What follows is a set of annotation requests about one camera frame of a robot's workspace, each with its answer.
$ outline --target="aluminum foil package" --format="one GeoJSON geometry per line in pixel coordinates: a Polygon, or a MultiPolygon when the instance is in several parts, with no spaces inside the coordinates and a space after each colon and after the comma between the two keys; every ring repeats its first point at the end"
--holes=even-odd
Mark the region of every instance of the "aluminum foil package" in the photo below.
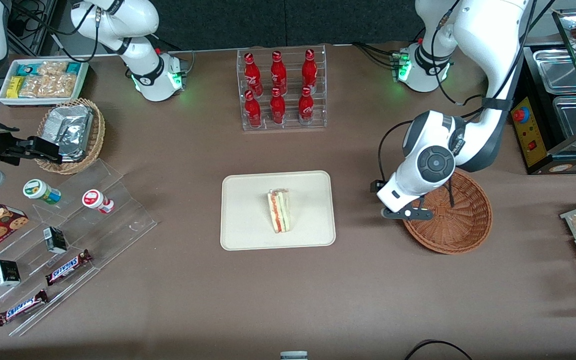
{"type": "Polygon", "coordinates": [[[41,137],[59,146],[63,162],[80,162],[86,157],[93,118],[86,105],[57,107],[50,111],[41,137]]]}

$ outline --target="yellow control panel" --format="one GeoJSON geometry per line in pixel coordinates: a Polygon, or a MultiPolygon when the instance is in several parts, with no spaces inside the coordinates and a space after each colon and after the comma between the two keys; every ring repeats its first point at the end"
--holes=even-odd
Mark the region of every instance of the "yellow control panel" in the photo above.
{"type": "Polygon", "coordinates": [[[546,157],[546,146],[543,143],[537,122],[532,116],[532,108],[528,98],[524,98],[512,111],[512,123],[517,132],[521,152],[528,166],[533,166],[546,157]]]}

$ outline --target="sandwich slice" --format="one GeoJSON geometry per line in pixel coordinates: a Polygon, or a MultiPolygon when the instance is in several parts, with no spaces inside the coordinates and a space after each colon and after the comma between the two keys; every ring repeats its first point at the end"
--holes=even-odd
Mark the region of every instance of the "sandwich slice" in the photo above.
{"type": "Polygon", "coordinates": [[[287,189],[272,189],[268,193],[270,205],[270,219],[275,233],[287,233],[290,231],[290,202],[287,189]]]}

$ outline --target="dark wall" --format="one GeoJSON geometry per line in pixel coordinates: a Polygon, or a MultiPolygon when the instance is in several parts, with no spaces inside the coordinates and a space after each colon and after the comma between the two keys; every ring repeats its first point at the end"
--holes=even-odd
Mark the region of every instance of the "dark wall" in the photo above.
{"type": "Polygon", "coordinates": [[[414,0],[151,1],[157,35],[184,50],[406,41],[423,27],[414,0]]]}

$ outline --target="small black box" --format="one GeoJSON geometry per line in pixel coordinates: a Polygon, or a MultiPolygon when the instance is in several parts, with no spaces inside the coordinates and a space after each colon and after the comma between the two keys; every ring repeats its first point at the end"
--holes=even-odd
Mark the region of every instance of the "small black box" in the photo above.
{"type": "Polygon", "coordinates": [[[46,246],[51,253],[63,254],[68,251],[66,238],[63,236],[63,232],[56,227],[44,228],[43,239],[46,240],[46,246]]]}
{"type": "Polygon", "coordinates": [[[16,262],[0,260],[0,287],[10,287],[21,284],[21,274],[16,262]]]}

